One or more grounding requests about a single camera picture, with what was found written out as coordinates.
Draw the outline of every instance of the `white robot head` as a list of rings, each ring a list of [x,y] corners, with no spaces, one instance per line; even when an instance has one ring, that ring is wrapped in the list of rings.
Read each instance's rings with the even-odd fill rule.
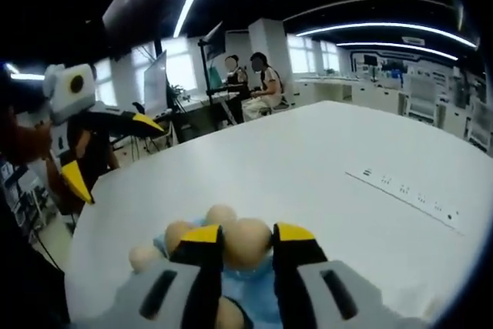
[[[89,65],[67,69],[63,65],[51,65],[46,69],[43,88],[50,99],[50,114],[56,125],[96,102],[96,84]]]

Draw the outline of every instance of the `yellow robot claw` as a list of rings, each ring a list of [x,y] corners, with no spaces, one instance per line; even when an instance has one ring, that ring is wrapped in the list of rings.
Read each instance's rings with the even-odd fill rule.
[[[140,121],[141,123],[145,123],[154,129],[158,129],[160,132],[164,133],[164,129],[155,123],[150,117],[143,115],[142,113],[136,113],[132,118],[134,121]]]
[[[87,189],[87,185],[82,178],[77,160],[62,166],[62,177],[69,185],[70,190],[86,203],[94,204],[94,198]]]

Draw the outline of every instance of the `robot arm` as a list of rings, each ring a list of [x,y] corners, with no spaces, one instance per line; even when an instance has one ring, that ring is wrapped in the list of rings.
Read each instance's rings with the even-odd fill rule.
[[[274,290],[284,328],[344,329],[426,325],[382,304],[381,292],[340,261],[328,261],[309,231],[277,223],[272,239]],[[187,232],[170,260],[132,276],[102,316],[81,327],[214,328],[223,269],[221,227]]]
[[[43,90],[50,103],[52,120],[52,157],[58,171],[72,192],[86,203],[94,203],[82,178],[79,164],[67,137],[68,121],[78,116],[83,127],[90,131],[105,131],[117,135],[153,137],[163,129],[149,117],[137,112],[96,102],[96,83],[89,65],[68,69],[50,66],[46,70]]]

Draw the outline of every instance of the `white round table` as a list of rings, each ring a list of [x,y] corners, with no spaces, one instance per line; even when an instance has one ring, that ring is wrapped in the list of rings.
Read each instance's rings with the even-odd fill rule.
[[[345,171],[366,166],[419,185],[460,210],[464,235]],[[79,219],[65,274],[73,321],[111,307],[131,247],[214,203],[241,217],[311,230],[330,259],[382,290],[396,311],[448,304],[468,278],[491,220],[493,160],[437,128],[321,102],[200,137],[109,173]],[[395,302],[396,292],[407,292]]]

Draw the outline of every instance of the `white pillar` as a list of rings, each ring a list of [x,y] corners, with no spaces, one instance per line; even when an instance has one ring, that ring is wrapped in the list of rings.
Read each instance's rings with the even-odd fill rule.
[[[269,64],[279,73],[286,94],[289,95],[292,90],[290,86],[293,81],[293,70],[283,22],[261,18],[251,24],[248,31],[252,52],[262,52],[266,55]]]
[[[139,88],[136,84],[136,71],[133,68],[132,53],[117,61],[110,59],[113,88],[118,106],[121,109],[135,110],[133,102],[139,101]]]
[[[317,74],[320,76],[325,76],[324,70],[324,56],[322,55],[322,45],[320,42],[314,43],[314,55],[315,55],[315,69]]]

